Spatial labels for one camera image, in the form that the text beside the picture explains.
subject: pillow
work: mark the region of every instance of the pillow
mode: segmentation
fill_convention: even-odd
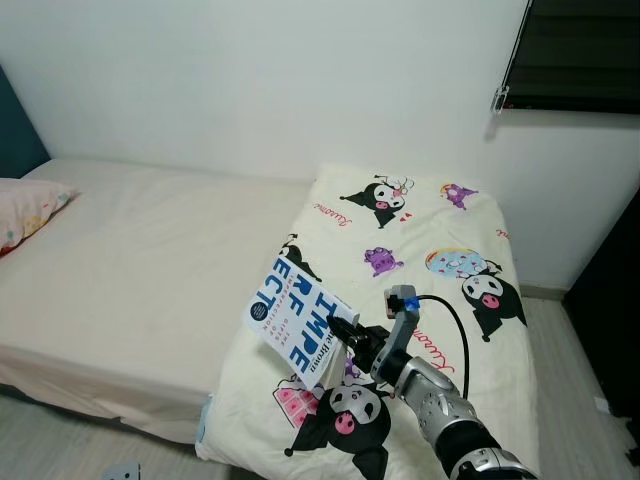
[[[0,178],[0,256],[37,232],[75,193],[59,183]]]

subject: blue headboard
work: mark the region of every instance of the blue headboard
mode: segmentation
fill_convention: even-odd
[[[20,178],[49,159],[0,66],[0,178]]]

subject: gray floor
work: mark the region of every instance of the gray floor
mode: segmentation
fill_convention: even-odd
[[[525,299],[539,387],[545,480],[632,480],[624,423],[598,412],[602,396],[558,302]],[[255,480],[190,452],[0,397],[0,480],[100,480],[115,463],[142,464],[144,480]]]

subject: black cable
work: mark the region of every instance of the black cable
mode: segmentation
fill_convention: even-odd
[[[460,317],[453,309],[453,307],[444,298],[436,297],[435,295],[418,295],[418,300],[435,300],[447,307],[449,313],[453,316],[458,324],[458,330],[460,330],[460,337],[462,337],[462,350],[464,351],[464,386],[462,388],[462,398],[467,398],[469,395],[469,343],[467,342],[467,334],[464,331]]]

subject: white bedsheet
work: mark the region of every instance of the white bedsheet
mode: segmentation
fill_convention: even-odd
[[[375,173],[388,174],[321,168],[291,228],[298,234],[298,259],[359,312],[365,326],[392,329],[383,295],[393,285],[414,285],[418,294],[447,300],[469,342],[469,400],[496,440],[537,470],[535,372],[500,208],[469,185]],[[256,287],[267,296],[279,294],[274,298],[281,308],[292,305],[289,321],[296,322],[293,301],[306,293],[296,290],[295,281],[290,293]],[[424,302],[420,311],[408,353],[448,375],[462,392],[464,355],[456,323],[442,305]],[[267,323],[260,325],[277,337],[279,330]],[[324,338],[327,329],[320,321],[309,326],[311,341],[298,350],[288,337],[278,341],[290,358],[300,359],[314,353],[313,340]],[[352,360],[341,386],[319,384],[308,391],[292,373],[252,330],[239,329],[205,415],[198,455],[272,480],[445,478],[413,412],[390,398],[388,386],[377,389]]]
[[[63,159],[28,177],[81,193],[0,259],[0,383],[193,442],[309,185]]]

